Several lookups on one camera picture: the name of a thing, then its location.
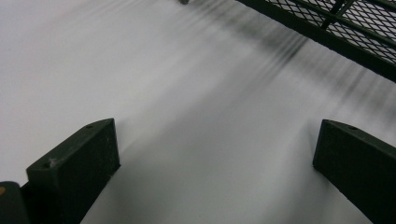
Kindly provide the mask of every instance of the white floor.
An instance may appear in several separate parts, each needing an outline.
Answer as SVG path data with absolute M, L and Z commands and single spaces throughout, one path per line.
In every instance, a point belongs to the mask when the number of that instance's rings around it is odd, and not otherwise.
M 115 118 L 84 224 L 370 223 L 312 168 L 322 119 L 396 145 L 396 85 L 233 0 L 0 2 L 0 180 Z

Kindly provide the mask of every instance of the black metal mesh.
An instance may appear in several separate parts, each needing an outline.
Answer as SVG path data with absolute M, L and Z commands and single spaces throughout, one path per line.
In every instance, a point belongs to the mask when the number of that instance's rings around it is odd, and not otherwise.
M 390 48 L 386 44 L 367 37 L 339 23 L 330 25 L 328 30 L 355 46 L 365 49 L 391 63 L 396 63 L 396 50 Z
M 343 15 L 349 21 L 396 41 L 396 13 L 366 1 L 356 1 Z
M 319 16 L 318 13 L 311 11 L 305 7 L 299 6 L 289 0 L 268 0 L 268 2 L 287 10 L 288 12 L 294 14 L 295 16 L 309 21 L 310 23 L 320 26 L 324 22 L 324 18 Z
M 328 32 L 345 39 L 352 45 L 396 64 L 396 13 L 392 12 L 396 9 L 390 11 L 381 7 L 380 5 L 384 3 L 384 0 L 372 0 L 371 2 L 367 0 L 347 0 L 343 1 L 339 8 L 334 7 L 337 0 L 266 1 L 318 27 L 324 27 Z M 305 7 L 303 3 L 308 4 L 313 9 Z M 396 8 L 396 0 L 388 0 L 385 4 L 394 4 L 394 8 Z M 323 10 L 337 15 L 337 19 L 331 20 L 325 13 L 322 13 Z M 340 20 L 353 22 L 363 31 L 385 38 L 381 39 L 367 35 L 356 27 L 346 26 L 344 22 L 339 23 Z

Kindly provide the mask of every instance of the orange spot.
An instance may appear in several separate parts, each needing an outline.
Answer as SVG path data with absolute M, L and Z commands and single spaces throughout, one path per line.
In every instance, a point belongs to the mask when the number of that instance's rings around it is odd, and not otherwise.
M 4 194 L 6 192 L 6 188 L 0 187 L 0 195 Z

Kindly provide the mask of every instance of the mesh panel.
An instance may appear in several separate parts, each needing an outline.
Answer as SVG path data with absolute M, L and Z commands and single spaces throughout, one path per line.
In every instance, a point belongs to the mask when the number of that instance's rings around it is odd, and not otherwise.
M 339 23 L 330 25 L 328 30 L 334 35 L 344 38 L 355 46 L 361 47 L 391 63 L 396 63 L 396 50 L 391 49 L 387 45 L 384 45 L 372 38 L 368 38 Z
M 321 26 L 325 21 L 325 15 L 319 15 L 317 12 L 309 10 L 298 3 L 291 0 L 266 0 L 277 7 L 287 10 L 295 16 L 309 21 L 310 23 Z M 331 12 L 336 0 L 303 0 L 314 7 L 319 7 L 325 11 Z M 395 4 L 396 0 L 388 0 L 388 3 Z M 396 13 L 386 10 L 366 0 L 355 0 L 352 5 L 343 10 L 345 13 L 342 15 L 347 21 L 351 21 L 356 25 L 364 28 L 365 30 L 375 32 L 396 42 Z M 372 39 L 364 34 L 356 31 L 354 28 L 347 27 L 338 23 L 337 21 L 330 24 L 327 31 L 345 39 L 352 45 L 365 49 L 374 55 L 396 64 L 396 49 L 388 46 L 381 40 Z
M 396 13 L 366 1 L 356 1 L 343 15 L 344 18 L 396 41 Z
M 310 11 L 304 7 L 296 5 L 295 3 L 288 0 L 269 0 L 268 2 L 287 10 L 295 16 L 309 21 L 310 23 L 320 26 L 324 22 L 324 18 L 319 16 L 318 13 Z

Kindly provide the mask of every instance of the black plastic block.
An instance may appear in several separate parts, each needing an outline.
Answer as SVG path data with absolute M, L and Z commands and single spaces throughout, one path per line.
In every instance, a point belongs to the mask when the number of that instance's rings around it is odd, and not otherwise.
M 114 119 L 81 128 L 26 170 L 47 209 L 41 221 L 79 223 L 119 167 Z
M 371 221 L 396 223 L 395 147 L 325 119 L 313 163 Z
M 30 224 L 20 186 L 15 182 L 0 182 L 0 223 Z

